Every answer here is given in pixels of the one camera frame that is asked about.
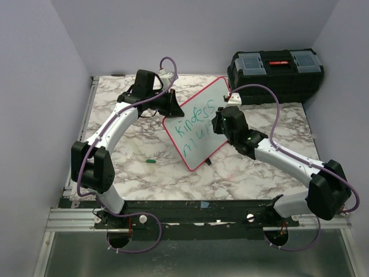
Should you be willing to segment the pink framed whiteboard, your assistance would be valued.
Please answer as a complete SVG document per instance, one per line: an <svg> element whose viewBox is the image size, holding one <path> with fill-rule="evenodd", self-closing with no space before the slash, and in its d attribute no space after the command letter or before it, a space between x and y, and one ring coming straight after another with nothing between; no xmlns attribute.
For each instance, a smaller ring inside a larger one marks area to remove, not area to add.
<svg viewBox="0 0 369 277"><path fill-rule="evenodd" d="M229 92L225 77L218 77L180 105L183 117L164 117L162 124L186 167L196 170L227 139L213 132L212 119Z"/></svg>

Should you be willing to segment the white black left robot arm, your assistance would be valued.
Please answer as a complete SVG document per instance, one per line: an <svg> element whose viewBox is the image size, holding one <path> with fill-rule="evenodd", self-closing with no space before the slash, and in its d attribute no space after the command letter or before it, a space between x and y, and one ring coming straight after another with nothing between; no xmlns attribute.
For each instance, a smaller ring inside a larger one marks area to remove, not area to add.
<svg viewBox="0 0 369 277"><path fill-rule="evenodd" d="M183 117L173 86L176 73L160 69L158 73L138 70L134 84L120 94L116 106L98 131L85 142L76 141L71 147L71 179L79 189L110 210L108 221L116 228L123 227L128 214L123 210L124 199L113 181L115 170L111 155L125 131L148 109L168 117Z"/></svg>

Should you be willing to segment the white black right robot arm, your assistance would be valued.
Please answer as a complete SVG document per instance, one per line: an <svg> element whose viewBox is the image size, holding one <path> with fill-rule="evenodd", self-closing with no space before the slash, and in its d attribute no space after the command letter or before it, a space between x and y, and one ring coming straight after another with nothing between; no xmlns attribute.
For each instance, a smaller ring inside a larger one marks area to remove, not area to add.
<svg viewBox="0 0 369 277"><path fill-rule="evenodd" d="M352 191L345 184L347 179L339 162L324 163L273 145L266 134L249 128L238 107L218 108L212 125L213 131L225 135L240 154L276 167L308 189L303 193L276 196L265 212L270 225L278 226L286 218L302 214L331 220L350 198Z"/></svg>

